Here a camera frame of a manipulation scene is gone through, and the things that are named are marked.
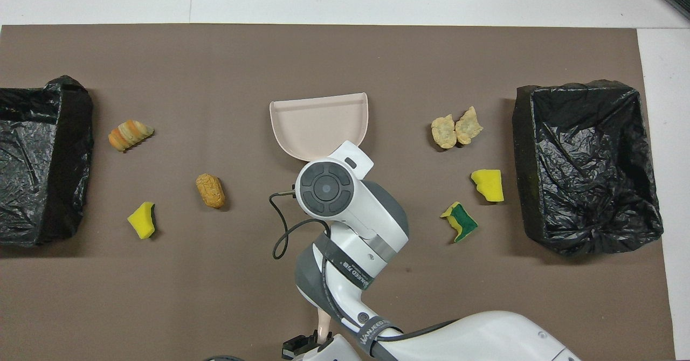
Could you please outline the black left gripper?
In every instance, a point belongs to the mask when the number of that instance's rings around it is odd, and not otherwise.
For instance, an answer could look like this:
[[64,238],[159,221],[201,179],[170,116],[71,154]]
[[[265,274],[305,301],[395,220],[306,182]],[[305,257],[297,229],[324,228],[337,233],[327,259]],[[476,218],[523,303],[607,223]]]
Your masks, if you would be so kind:
[[308,353],[308,351],[318,348],[318,334],[314,332],[311,336],[299,335],[285,341],[282,344],[282,358],[295,359],[297,356]]

